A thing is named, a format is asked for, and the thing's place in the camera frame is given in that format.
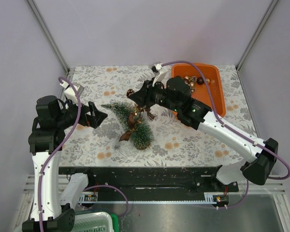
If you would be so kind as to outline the brown ribbon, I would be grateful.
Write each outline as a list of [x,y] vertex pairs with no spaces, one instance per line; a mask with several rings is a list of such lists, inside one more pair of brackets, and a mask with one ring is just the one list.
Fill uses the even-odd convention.
[[149,119],[154,120],[155,116],[151,113],[150,107],[143,108],[143,111],[146,112]]

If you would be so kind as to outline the brown ribbon bow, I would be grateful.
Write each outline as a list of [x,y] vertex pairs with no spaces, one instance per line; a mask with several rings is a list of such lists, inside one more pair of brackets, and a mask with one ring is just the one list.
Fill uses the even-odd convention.
[[136,125],[139,123],[141,123],[141,121],[138,122],[134,119],[134,113],[130,113],[127,119],[128,130],[123,135],[121,135],[119,141],[128,141],[135,131]]

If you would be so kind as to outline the clear led battery box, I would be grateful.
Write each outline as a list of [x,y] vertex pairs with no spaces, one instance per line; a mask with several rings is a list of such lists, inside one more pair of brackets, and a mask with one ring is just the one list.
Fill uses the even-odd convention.
[[121,148],[121,141],[116,141],[114,144],[114,149],[120,149]]

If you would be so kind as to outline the small green christmas tree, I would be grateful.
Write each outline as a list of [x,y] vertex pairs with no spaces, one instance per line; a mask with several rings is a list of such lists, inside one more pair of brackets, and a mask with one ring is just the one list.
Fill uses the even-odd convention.
[[136,106],[128,102],[111,102],[102,104],[101,107],[115,114],[125,132],[119,141],[131,141],[138,150],[145,150],[154,141],[153,131],[146,119]]

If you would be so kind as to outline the orange plastic bin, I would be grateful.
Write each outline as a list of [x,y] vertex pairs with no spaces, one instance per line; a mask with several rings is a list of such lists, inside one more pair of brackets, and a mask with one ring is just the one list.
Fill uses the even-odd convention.
[[210,79],[211,84],[208,84],[208,86],[216,111],[221,117],[224,117],[226,114],[226,106],[218,68],[214,65],[202,63],[195,63],[195,65],[200,69],[199,71],[188,64],[176,64],[172,67],[171,77],[180,76],[183,78],[190,88],[195,87],[196,89],[194,93],[191,93],[191,96],[211,107],[212,104],[205,84],[198,85],[196,82],[197,78],[201,77],[202,74],[205,79]]

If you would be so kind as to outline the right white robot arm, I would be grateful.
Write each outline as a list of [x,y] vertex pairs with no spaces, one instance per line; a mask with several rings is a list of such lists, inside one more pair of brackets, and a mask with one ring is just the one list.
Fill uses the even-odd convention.
[[192,98],[189,85],[181,77],[171,78],[165,85],[146,80],[137,92],[128,90],[127,97],[145,109],[158,104],[174,111],[182,124],[217,138],[243,157],[242,161],[218,168],[210,179],[213,190],[222,191],[242,180],[265,184],[276,162],[272,153],[277,152],[277,141],[254,137],[216,116],[210,106]]

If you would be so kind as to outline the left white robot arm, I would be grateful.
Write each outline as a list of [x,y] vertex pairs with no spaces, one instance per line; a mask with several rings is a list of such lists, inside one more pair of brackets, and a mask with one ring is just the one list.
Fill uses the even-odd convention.
[[34,165],[34,202],[23,232],[70,232],[75,222],[75,206],[83,190],[95,186],[94,177],[73,174],[59,195],[59,163],[63,144],[71,136],[65,130],[77,125],[97,128],[108,115],[98,110],[93,102],[76,104],[63,102],[53,95],[44,96],[36,103],[37,117],[29,136],[29,151]]

